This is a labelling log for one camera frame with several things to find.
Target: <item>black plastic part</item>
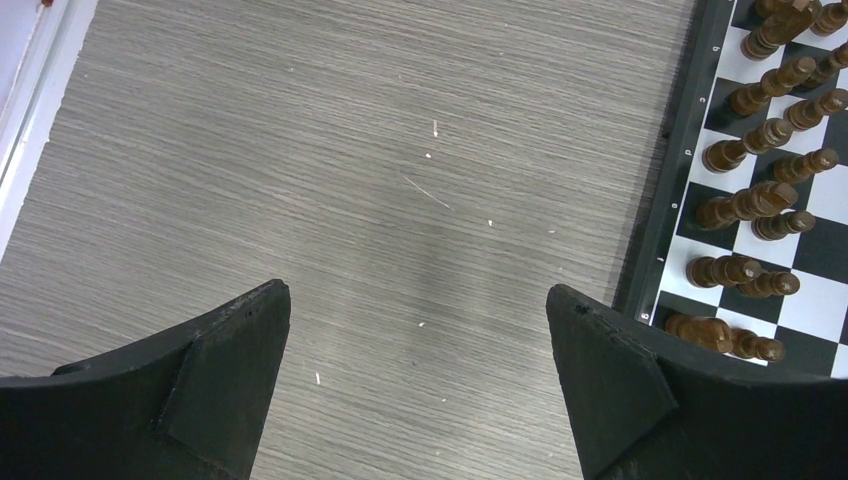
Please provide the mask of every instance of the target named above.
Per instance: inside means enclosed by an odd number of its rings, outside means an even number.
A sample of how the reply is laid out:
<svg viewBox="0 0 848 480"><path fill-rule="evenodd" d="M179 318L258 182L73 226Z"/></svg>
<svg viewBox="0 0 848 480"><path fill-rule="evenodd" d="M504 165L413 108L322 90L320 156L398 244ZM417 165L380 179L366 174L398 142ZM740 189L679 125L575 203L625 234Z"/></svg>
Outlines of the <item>black plastic part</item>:
<svg viewBox="0 0 848 480"><path fill-rule="evenodd" d="M711 352L565 285L547 314L585 478L846 477L848 380Z"/></svg>
<svg viewBox="0 0 848 480"><path fill-rule="evenodd" d="M683 199L692 152L707 113L720 47L732 12L733 2L725 0L698 0L694 8L679 80L671 99L676 105L667 114L664 128L668 130L662 133L669 136L668 148L650 214L644 226L638 228L644 233L632 240L638 242L638 248L632 249L636 256L632 277L629 285L619 287L626 288L622 310L631 319L645 321L642 314L650 315L653 310L664 266L658 259L666 257L679 213L672 205L680 204Z"/></svg>
<svg viewBox="0 0 848 480"><path fill-rule="evenodd" d="M249 478L290 312L272 280L49 377L0 378L0 478Z"/></svg>

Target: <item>gray wooden surface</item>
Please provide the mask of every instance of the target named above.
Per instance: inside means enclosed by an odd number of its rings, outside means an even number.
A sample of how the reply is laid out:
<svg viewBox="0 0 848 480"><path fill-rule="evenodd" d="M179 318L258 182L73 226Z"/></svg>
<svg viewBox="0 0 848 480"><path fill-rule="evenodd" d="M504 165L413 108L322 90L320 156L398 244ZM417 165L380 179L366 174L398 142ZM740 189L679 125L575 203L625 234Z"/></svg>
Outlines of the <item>gray wooden surface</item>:
<svg viewBox="0 0 848 480"><path fill-rule="evenodd" d="M612 301L690 11L101 0L0 265L0 375L279 277L254 478L579 478L544 299Z"/></svg>

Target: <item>black chessboard border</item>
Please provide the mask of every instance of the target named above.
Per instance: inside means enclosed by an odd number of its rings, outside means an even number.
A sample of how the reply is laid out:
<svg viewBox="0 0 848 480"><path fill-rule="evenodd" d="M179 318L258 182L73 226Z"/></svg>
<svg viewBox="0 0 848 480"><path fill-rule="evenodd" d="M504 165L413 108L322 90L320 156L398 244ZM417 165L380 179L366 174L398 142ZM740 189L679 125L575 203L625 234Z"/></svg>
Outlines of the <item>black chessboard border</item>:
<svg viewBox="0 0 848 480"><path fill-rule="evenodd" d="M650 322L654 310L665 258L677 225L678 208L683 203L692 152L707 115L735 3L735 0L700 0L693 12L690 41L686 47L691 51L684 52L678 79L683 82L683 89L677 109L669 110L668 147L641 245L636 252L633 278L624 299L624 315L643 323Z"/></svg>

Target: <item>scratch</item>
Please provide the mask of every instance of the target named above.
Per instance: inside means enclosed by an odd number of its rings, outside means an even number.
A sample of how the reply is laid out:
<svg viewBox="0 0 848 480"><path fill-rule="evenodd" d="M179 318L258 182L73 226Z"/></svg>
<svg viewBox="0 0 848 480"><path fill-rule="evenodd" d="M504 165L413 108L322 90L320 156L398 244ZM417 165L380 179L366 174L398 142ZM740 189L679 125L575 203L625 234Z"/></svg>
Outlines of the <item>scratch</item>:
<svg viewBox="0 0 848 480"><path fill-rule="evenodd" d="M456 211L456 210L454 210L454 209L453 209L453 207L451 207L451 206L450 206L450 205L448 205L447 203L445 203L445 202L443 202L443 201L439 200L438 198L436 198L436 197L434 197L434 196L430 195L429 193L427 193L427 191L426 191L426 190L424 190L423 188L419 187L417 183L415 183L415 182L413 182L412 180L410 180L410 179L409 179L409 177L407 177L406 175L404 175L404 174L402 174L402 173L401 173L401 174L400 174L400 176L401 176L401 177L403 177L403 179L404 179L404 180L406 180L407 182L409 182L409 183L410 183L413 187L417 188L417 189L418 189L418 191L420 191L420 192L421 192L421 193L423 193L424 195L427 195L428 197L432 198L433 200L435 200L435 201L439 202L439 203L440 203L440 204L442 204L442 206L444 206L445 208L449 208L449 209L453 210L454 212Z"/></svg>

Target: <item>chess piece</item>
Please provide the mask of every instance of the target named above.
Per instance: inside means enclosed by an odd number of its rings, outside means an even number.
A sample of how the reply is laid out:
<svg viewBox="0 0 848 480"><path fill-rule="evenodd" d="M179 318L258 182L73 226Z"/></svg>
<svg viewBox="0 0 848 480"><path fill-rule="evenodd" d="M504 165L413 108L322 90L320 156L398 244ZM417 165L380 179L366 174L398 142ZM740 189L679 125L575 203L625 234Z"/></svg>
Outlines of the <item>chess piece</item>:
<svg viewBox="0 0 848 480"><path fill-rule="evenodd" d="M700 257L686 266L686 278L702 288L733 287L751 282L761 273L763 267L756 260L733 255Z"/></svg>
<svg viewBox="0 0 848 480"><path fill-rule="evenodd" d="M773 217L798 201L798 192L788 183L760 182L730 197L715 197L695 210L695 221L706 230L720 230L738 220Z"/></svg>
<svg viewBox="0 0 848 480"><path fill-rule="evenodd" d="M848 67L848 42L834 48L828 56L819 60L816 63L816 69L810 74L810 78L801 85L806 88L824 85L846 67Z"/></svg>
<svg viewBox="0 0 848 480"><path fill-rule="evenodd" d="M763 60L810 28L822 10L820 0L776 2L774 13L742 40L742 54Z"/></svg>
<svg viewBox="0 0 848 480"><path fill-rule="evenodd" d="M676 313L666 320L665 331L714 352L728 353L733 349L733 332L718 318Z"/></svg>
<svg viewBox="0 0 848 480"><path fill-rule="evenodd" d="M738 167L751 153L762 155L782 147L792 138L792 124L782 118L770 118L746 133L741 140L720 140L704 150L704 167L713 173L724 173Z"/></svg>
<svg viewBox="0 0 848 480"><path fill-rule="evenodd" d="M816 217L806 210L787 212L774 217L757 218L751 222L754 235L761 240L782 240L787 235L809 232Z"/></svg>
<svg viewBox="0 0 848 480"><path fill-rule="evenodd" d="M786 109L783 116L798 131L809 130L824 117L839 113L848 107L848 90L833 89L815 100L802 100Z"/></svg>
<svg viewBox="0 0 848 480"><path fill-rule="evenodd" d="M813 57L786 62L766 72L759 82L750 83L730 94L730 108L739 115L753 115L774 97L782 97L807 80L816 69Z"/></svg>
<svg viewBox="0 0 848 480"><path fill-rule="evenodd" d="M778 182L795 185L811 176L830 170L839 164L839 154L832 148L814 150L806 155L792 155L782 158L772 166L772 173Z"/></svg>
<svg viewBox="0 0 848 480"><path fill-rule="evenodd" d="M753 282L736 286L742 295L752 298L766 298L772 295L794 295L801 289L801 280L790 272L763 273Z"/></svg>
<svg viewBox="0 0 848 480"><path fill-rule="evenodd" d="M757 12L757 15L760 18L768 18L774 11L777 10L777 7L782 3L787 3L789 0L757 0L754 3L754 11Z"/></svg>
<svg viewBox="0 0 848 480"><path fill-rule="evenodd" d="M761 337L744 328L732 328L730 331L733 338L731 353L739 358L779 362L786 357L786 347L779 340Z"/></svg>
<svg viewBox="0 0 848 480"><path fill-rule="evenodd" d="M848 23L848 0L842 0L824 7L810 30L816 35L826 37L844 27L846 23Z"/></svg>

